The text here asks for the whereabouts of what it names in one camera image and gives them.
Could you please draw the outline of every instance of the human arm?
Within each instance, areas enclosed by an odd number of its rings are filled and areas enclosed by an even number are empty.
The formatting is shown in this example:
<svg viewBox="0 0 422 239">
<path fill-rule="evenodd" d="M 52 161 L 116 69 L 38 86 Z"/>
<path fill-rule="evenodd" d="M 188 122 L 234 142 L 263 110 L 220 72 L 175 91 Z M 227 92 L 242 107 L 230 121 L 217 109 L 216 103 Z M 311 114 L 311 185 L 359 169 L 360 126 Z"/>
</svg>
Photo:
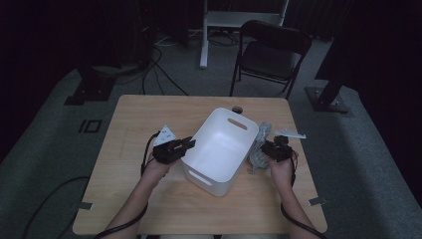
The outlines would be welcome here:
<svg viewBox="0 0 422 239">
<path fill-rule="evenodd" d="M 150 163 L 147 165 L 141 179 L 105 230 L 125 224 L 138 216 L 147 204 L 153 189 L 158 185 L 161 178 L 165 176 L 171 166 L 171 164 L 159 163 L 153 159 L 151 154 L 149 155 L 148 161 Z M 139 223 L 140 220 L 123 230 L 111 233 L 102 238 L 135 238 Z"/>
<path fill-rule="evenodd" d="M 296 160 L 297 155 L 293 153 L 293 160 Z M 292 189 L 292 175 L 294 166 L 289 159 L 276 162 L 268 157 L 268 162 L 271 168 L 271 175 L 276 185 L 277 191 L 282 199 L 283 207 L 287 214 L 295 220 L 315 229 L 308 216 L 302 209 L 296 195 Z M 319 238 L 313 233 L 304 230 L 289 221 L 289 231 L 292 239 L 296 238 Z"/>
</svg>

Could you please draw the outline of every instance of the desk leg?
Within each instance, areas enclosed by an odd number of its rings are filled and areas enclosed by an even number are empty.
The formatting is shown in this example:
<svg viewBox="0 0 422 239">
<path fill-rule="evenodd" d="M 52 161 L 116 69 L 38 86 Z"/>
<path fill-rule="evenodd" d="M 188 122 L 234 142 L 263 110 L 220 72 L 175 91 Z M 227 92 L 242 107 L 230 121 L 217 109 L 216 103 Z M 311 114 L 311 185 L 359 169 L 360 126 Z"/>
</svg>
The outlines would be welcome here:
<svg viewBox="0 0 422 239">
<path fill-rule="evenodd" d="M 204 0 L 204 18 L 202 33 L 201 62 L 199 68 L 206 69 L 208 62 L 208 0 Z"/>
</svg>

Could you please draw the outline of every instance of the forearm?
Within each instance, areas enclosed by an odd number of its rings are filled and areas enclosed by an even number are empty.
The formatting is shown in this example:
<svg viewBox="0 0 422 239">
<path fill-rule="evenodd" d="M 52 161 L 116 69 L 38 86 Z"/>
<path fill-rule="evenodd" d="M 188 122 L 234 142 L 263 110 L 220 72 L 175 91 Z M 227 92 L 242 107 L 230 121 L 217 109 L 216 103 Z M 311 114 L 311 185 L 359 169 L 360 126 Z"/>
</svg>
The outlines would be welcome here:
<svg viewBox="0 0 422 239">
<path fill-rule="evenodd" d="M 295 193 L 292 190 L 292 187 L 289 184 L 279 185 L 278 191 L 282 199 L 283 207 L 287 214 L 289 214 L 295 220 L 315 229 L 310 219 L 305 214 L 302 209 L 298 199 L 295 196 Z M 289 231 L 291 238 L 318 238 L 313 233 L 295 225 L 289 221 Z"/>
<path fill-rule="evenodd" d="M 136 216 L 138 216 L 146 206 L 149 196 L 152 193 L 152 190 L 152 185 L 148 185 L 147 183 L 140 180 L 129 195 L 129 197 L 127 198 L 127 200 L 125 201 L 118 214 L 109 223 L 106 229 L 111 229 L 113 227 L 125 224 Z M 137 230 L 139 228 L 139 223 L 140 220 L 131 225 L 130 227 L 112 233 L 104 238 L 135 238 Z"/>
</svg>

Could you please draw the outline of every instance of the human hand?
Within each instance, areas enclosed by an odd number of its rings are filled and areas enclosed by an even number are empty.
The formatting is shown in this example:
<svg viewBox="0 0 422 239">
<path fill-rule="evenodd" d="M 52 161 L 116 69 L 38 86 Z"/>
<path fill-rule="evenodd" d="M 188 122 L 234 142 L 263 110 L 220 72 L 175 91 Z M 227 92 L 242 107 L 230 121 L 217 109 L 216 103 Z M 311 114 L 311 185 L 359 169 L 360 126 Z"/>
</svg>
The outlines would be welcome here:
<svg viewBox="0 0 422 239">
<path fill-rule="evenodd" d="M 293 151 L 292 160 L 296 161 L 298 154 Z M 271 176 L 277 186 L 292 187 L 292 175 L 294 173 L 294 165 L 288 158 L 280 162 L 276 162 L 273 158 L 267 157 L 268 164 L 271 168 Z"/>
<path fill-rule="evenodd" d="M 148 157 L 148 164 L 145 167 L 141 180 L 152 187 L 156 187 L 161 178 L 167 174 L 171 165 L 173 165 L 176 161 L 178 160 L 175 160 L 170 164 L 160 163 L 152 156 L 152 153 L 150 153 Z"/>
</svg>

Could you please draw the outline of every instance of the white plastic basket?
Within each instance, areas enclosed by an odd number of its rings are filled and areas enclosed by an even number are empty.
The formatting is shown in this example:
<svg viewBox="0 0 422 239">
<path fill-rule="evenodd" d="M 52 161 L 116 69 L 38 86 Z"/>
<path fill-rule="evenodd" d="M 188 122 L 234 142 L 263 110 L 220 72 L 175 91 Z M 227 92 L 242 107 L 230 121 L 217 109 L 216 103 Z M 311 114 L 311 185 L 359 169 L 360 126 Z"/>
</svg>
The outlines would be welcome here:
<svg viewBox="0 0 422 239">
<path fill-rule="evenodd" d="M 182 157 L 185 176 L 215 196 L 225 195 L 247 157 L 259 128 L 226 109 L 216 109 L 192 139 Z"/>
</svg>

